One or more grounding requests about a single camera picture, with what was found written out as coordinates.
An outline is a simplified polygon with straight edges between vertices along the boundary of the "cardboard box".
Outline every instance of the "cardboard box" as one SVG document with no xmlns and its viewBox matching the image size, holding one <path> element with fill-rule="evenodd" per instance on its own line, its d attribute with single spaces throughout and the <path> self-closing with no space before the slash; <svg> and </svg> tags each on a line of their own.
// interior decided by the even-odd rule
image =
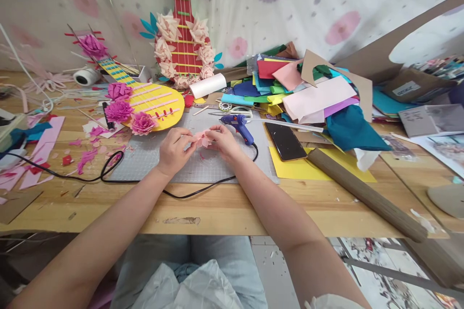
<svg viewBox="0 0 464 309">
<path fill-rule="evenodd" d="M 398 114 L 410 138 L 464 133 L 464 108 L 461 104 L 425 105 Z"/>
<path fill-rule="evenodd" d="M 448 92 L 456 81 L 443 80 L 416 69 L 405 69 L 389 81 L 383 92 L 402 103 L 425 103 Z"/>
</svg>

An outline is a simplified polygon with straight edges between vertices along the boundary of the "hot glue gun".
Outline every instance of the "hot glue gun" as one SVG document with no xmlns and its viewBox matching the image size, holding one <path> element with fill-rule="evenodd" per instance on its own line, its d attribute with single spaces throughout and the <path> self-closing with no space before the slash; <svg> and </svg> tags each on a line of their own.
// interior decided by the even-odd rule
<svg viewBox="0 0 464 309">
<path fill-rule="evenodd" d="M 240 133 L 240 135 L 243 137 L 243 140 L 245 140 L 245 145 L 250 146 L 255 142 L 247 127 L 245 127 L 245 124 L 247 123 L 247 117 L 245 115 L 231 114 L 222 116 L 219 120 L 224 124 L 228 124 L 234 127 L 237 133 Z"/>
</svg>

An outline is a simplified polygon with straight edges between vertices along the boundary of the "floor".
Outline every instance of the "floor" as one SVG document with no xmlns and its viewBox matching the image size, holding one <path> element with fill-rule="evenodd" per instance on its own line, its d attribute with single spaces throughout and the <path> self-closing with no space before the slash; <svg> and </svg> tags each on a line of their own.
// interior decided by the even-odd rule
<svg viewBox="0 0 464 309">
<path fill-rule="evenodd" d="M 384 248 L 386 239 L 341 238 L 350 255 L 369 263 L 399 270 L 426 278 L 422 269 L 411 256 L 399 250 Z M 339 253 L 343 248 L 337 238 L 329 238 Z M 298 301 L 291 283 L 287 264 L 279 248 L 270 237 L 251 237 L 253 253 L 266 291 L 270 309 L 297 309 Z M 446 301 L 431 291 L 390 279 L 370 271 L 353 267 L 349 269 L 353 279 L 359 281 L 360 289 L 369 304 L 376 309 L 443 309 L 458 308 L 456 301 Z"/>
</svg>

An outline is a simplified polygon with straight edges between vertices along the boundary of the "gray cutting mat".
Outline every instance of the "gray cutting mat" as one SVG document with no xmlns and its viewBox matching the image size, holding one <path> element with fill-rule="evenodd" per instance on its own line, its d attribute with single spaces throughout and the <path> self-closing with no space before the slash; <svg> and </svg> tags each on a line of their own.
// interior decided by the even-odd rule
<svg viewBox="0 0 464 309">
<path fill-rule="evenodd" d="M 209 115 L 209 112 L 216 110 L 206 109 L 202 113 L 193 116 L 199 109 L 192 109 L 189 113 L 184 113 L 176 126 L 190 129 L 193 134 L 208 129 L 209 127 L 220 124 L 220 116 Z M 257 111 L 253 111 L 253 117 L 259 117 Z M 258 167 L 275 183 L 280 183 L 276 175 L 276 170 L 272 163 L 269 153 L 269 143 L 266 137 L 264 126 L 261 122 L 251 122 L 247 125 L 248 130 L 253 136 L 259 149 L 259 156 L 256 159 Z M 229 126 L 237 142 L 242 146 L 244 152 L 254 158 L 256 150 L 253 146 L 246 146 L 240 134 L 236 133 L 233 127 Z M 124 159 L 117 166 L 111 175 L 111 180 L 141 180 L 160 160 L 159 147 L 169 130 L 151 133 L 147 136 L 132 136 L 129 145 L 134 149 L 133 152 L 126 150 Z M 174 176 L 171 182 L 174 183 L 214 183 L 221 179 L 233 176 L 234 173 L 221 158 L 219 153 L 202 147 L 197 149 L 185 166 Z M 238 183 L 237 179 L 226 181 L 225 183 Z"/>
</svg>

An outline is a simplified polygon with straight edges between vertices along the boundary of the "smartphone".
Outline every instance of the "smartphone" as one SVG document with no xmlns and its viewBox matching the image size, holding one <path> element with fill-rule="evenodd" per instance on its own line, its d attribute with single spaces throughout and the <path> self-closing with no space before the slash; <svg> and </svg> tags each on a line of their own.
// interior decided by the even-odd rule
<svg viewBox="0 0 464 309">
<path fill-rule="evenodd" d="M 306 158 L 306 152 L 292 129 L 274 123 L 264 123 L 280 159 L 284 162 Z"/>
</svg>

